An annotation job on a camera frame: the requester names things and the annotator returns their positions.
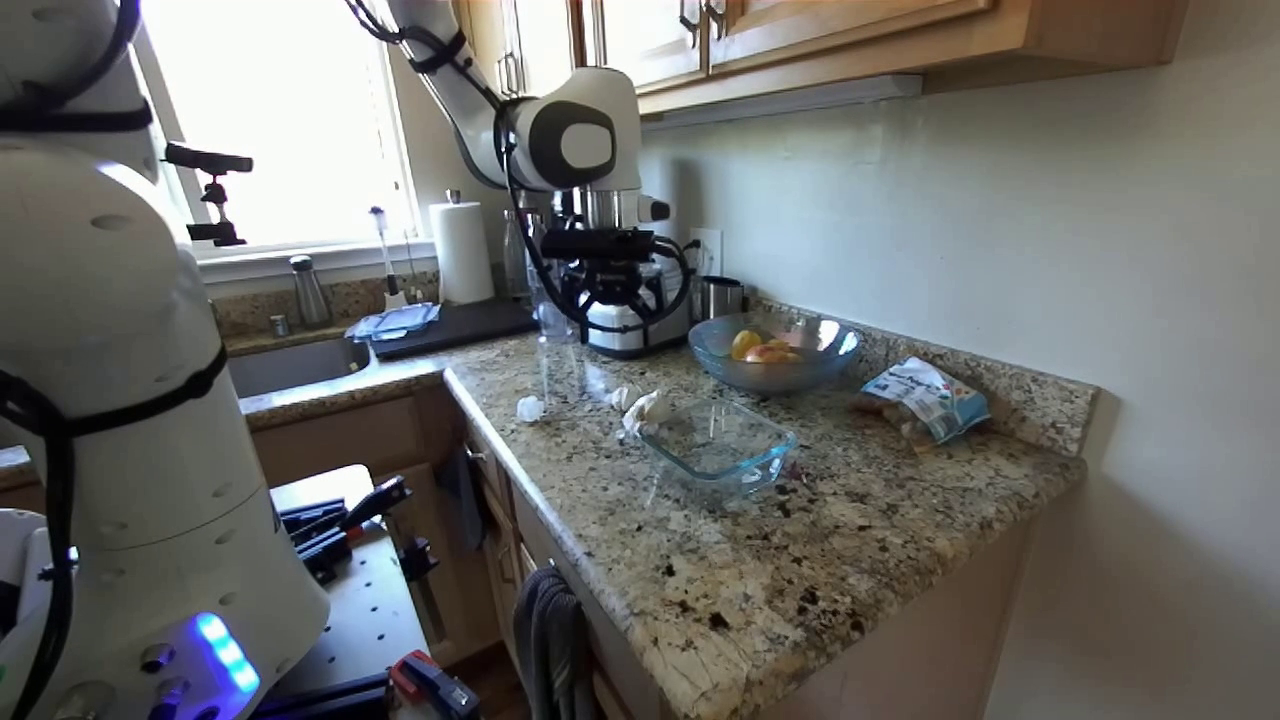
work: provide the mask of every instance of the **kitchen counter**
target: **kitchen counter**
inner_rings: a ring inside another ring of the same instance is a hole
[[[573,351],[576,379],[553,380],[580,397],[536,424],[515,416],[539,393],[532,336],[375,361],[241,409],[260,429],[448,383],[676,714],[710,720],[785,697],[1085,477],[1079,459],[980,430],[916,456],[882,419],[846,409],[854,382],[759,400],[685,348],[634,363]],[[623,383],[677,404],[733,398],[791,428],[786,479],[721,510],[658,483],[645,448],[614,437],[605,396]]]

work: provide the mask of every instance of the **backsplash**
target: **backsplash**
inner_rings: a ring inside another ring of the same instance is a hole
[[[408,287],[410,278],[401,277],[401,287]],[[440,295],[440,273],[436,269],[417,273],[415,283],[424,288],[426,300],[435,302]],[[365,278],[321,286],[329,300],[335,324],[355,322],[365,315],[381,313],[385,278]],[[218,332],[223,337],[262,333],[270,329],[271,315],[285,315],[292,327],[301,327],[294,291],[275,290],[248,295],[233,295],[212,301],[218,316]]]
[[[758,299],[755,306],[800,318],[819,316],[769,299]],[[1080,455],[1100,393],[1096,386],[851,320],[840,322],[858,328],[860,343],[849,366],[855,383],[863,384],[899,360],[914,355],[986,395],[993,430],[1071,457]]]

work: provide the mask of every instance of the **cutting board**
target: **cutting board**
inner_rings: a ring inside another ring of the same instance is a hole
[[[374,342],[372,348],[379,360],[396,360],[536,329],[538,322],[525,306],[495,297],[440,307],[434,323],[399,340]]]

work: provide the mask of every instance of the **window sill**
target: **window sill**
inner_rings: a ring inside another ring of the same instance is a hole
[[[388,251],[393,263],[407,260],[410,252],[413,254],[415,260],[421,260],[435,258],[435,243],[429,240],[399,242],[390,246]],[[262,252],[202,258],[197,259],[197,263],[205,284],[216,284],[288,275],[293,272],[289,268],[289,258],[294,255],[310,255],[316,270],[383,264],[383,247],[376,242],[352,242],[320,247],[274,247]]]

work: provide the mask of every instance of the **glass bowl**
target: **glass bowl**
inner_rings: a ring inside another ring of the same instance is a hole
[[[741,331],[754,331],[765,342],[785,340],[803,361],[733,360],[730,347]],[[858,350],[858,333],[823,318],[741,313],[694,325],[689,331],[689,346],[703,368],[722,383],[758,395],[783,395],[812,389],[840,375]]]
[[[796,436],[730,400],[703,400],[640,439],[658,456],[662,474],[716,500],[750,495],[773,484]]]

